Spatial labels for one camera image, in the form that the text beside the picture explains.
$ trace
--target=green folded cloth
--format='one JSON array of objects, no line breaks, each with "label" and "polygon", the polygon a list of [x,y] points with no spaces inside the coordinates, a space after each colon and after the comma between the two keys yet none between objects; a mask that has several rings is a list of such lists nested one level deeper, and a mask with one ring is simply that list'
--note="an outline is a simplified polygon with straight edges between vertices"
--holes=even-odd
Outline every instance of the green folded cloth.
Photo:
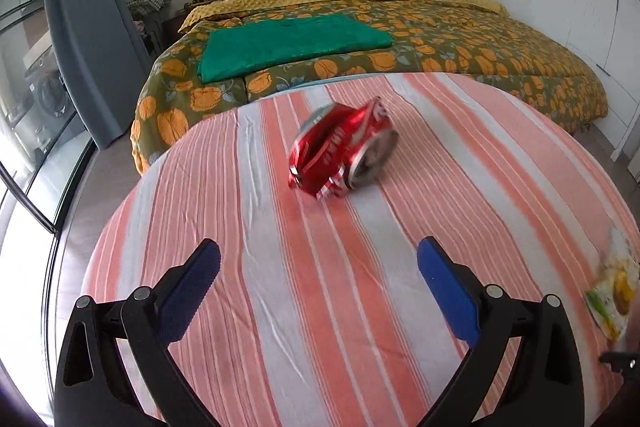
[{"label": "green folded cloth", "polygon": [[267,20],[212,32],[198,66],[203,84],[337,53],[388,48],[391,35],[341,13]]}]

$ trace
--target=screw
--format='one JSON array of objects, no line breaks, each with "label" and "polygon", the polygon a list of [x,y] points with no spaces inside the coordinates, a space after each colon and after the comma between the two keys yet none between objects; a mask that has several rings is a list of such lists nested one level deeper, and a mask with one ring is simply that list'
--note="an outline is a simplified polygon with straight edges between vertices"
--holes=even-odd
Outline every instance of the screw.
[{"label": "screw", "polygon": [[504,295],[502,288],[500,288],[500,286],[497,286],[495,284],[490,284],[489,286],[487,286],[486,293],[487,295],[489,295],[490,297],[493,297],[494,299],[499,299]]},{"label": "screw", "polygon": [[555,295],[546,296],[546,302],[554,308],[558,308],[560,306],[560,299]]},{"label": "screw", "polygon": [[86,308],[91,302],[91,299],[87,295],[83,295],[76,301],[76,308]]},{"label": "screw", "polygon": [[133,292],[133,298],[136,301],[143,301],[148,298],[149,295],[151,295],[151,288],[149,288],[149,286],[140,286],[140,288]]}]

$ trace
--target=striped tablecloth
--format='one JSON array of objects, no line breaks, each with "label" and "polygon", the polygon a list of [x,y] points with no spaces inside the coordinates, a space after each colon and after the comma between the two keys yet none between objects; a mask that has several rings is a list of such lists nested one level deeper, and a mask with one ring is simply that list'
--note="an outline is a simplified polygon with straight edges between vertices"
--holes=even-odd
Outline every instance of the striped tablecloth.
[{"label": "striped tablecloth", "polygon": [[[375,95],[401,137],[380,181],[325,202],[288,188],[287,152],[309,114]],[[582,298],[610,227],[640,251],[609,177],[544,116],[465,76],[388,74],[198,124],[116,211],[84,289],[98,302],[126,298],[212,238],[220,275],[170,351],[222,425],[413,426],[466,351],[417,270],[415,247],[434,235],[482,283],[515,298],[561,296],[590,425],[620,386],[597,361],[607,343]],[[515,350],[481,414],[495,406]]]}]

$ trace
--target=gray wooden floor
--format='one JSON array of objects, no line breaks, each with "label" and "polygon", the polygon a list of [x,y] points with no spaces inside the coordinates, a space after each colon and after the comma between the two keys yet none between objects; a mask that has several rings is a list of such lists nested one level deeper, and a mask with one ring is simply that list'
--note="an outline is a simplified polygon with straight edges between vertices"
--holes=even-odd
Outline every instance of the gray wooden floor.
[{"label": "gray wooden floor", "polygon": [[[610,159],[613,147],[594,125],[575,139],[604,167],[640,223],[640,187],[626,169],[628,158]],[[114,142],[107,150],[96,153],[76,194],[75,210],[66,227],[66,241],[58,256],[61,263],[56,308],[56,345],[62,335],[76,299],[80,296],[82,278],[97,244],[100,232],[122,200],[140,179],[131,157],[128,136]]]}]

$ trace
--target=green duvet with orange flowers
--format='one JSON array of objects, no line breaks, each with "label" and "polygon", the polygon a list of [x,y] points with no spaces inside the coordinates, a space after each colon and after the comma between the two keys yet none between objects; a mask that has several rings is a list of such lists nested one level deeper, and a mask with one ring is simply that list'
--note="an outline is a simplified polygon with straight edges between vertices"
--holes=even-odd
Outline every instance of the green duvet with orange flowers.
[{"label": "green duvet with orange flowers", "polygon": [[[391,35],[387,49],[287,62],[203,84],[210,35],[264,20],[342,13]],[[252,9],[200,21],[156,60],[131,129],[140,173],[187,130],[214,114],[306,82],[379,72],[447,71],[510,92],[571,132],[607,114],[598,77],[568,49],[504,12],[447,0],[325,0]]]}]

